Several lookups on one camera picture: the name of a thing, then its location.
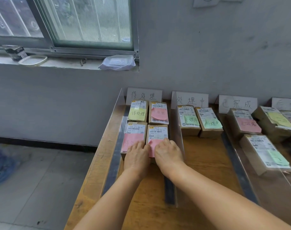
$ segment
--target wooden table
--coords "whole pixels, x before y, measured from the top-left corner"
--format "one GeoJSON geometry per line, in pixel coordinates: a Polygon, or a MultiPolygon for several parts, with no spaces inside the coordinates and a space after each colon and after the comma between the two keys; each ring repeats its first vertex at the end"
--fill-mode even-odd
{"type": "MultiPolygon", "coordinates": [[[[67,221],[65,230],[71,230],[101,197],[117,141],[124,107],[112,113],[89,171],[67,221]]],[[[220,139],[183,138],[186,163],[206,177],[243,194],[220,139]]],[[[121,161],[118,175],[123,172],[121,161]]],[[[147,177],[138,187],[123,229],[215,229],[191,201],[184,207],[165,203],[164,177],[156,165],[151,164],[147,177]]]]}

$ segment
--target white wall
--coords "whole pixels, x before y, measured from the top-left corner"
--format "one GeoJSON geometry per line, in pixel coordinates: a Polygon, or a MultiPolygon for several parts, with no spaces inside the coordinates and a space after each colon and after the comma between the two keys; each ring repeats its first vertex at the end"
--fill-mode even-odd
{"type": "Polygon", "coordinates": [[[0,65],[0,136],[98,145],[127,86],[291,97],[291,0],[138,0],[138,27],[139,73],[0,65]]]}

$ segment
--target green sticky note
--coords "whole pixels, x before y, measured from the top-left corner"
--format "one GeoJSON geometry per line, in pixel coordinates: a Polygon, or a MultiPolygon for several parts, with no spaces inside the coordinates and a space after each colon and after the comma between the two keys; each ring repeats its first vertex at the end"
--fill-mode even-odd
{"type": "Polygon", "coordinates": [[[194,125],[199,125],[199,121],[197,116],[194,115],[185,115],[185,123],[186,124],[194,124],[194,125]]]}
{"type": "Polygon", "coordinates": [[[289,162],[285,159],[284,156],[279,151],[267,149],[270,156],[274,159],[274,162],[278,165],[289,166],[289,162]]]}
{"type": "Polygon", "coordinates": [[[129,120],[145,120],[146,109],[144,108],[131,108],[130,113],[128,114],[129,120]]]}
{"type": "Polygon", "coordinates": [[[222,128],[222,125],[221,125],[221,123],[220,123],[220,121],[218,119],[207,118],[205,120],[204,127],[205,128],[217,128],[217,129],[221,129],[222,128]]]}

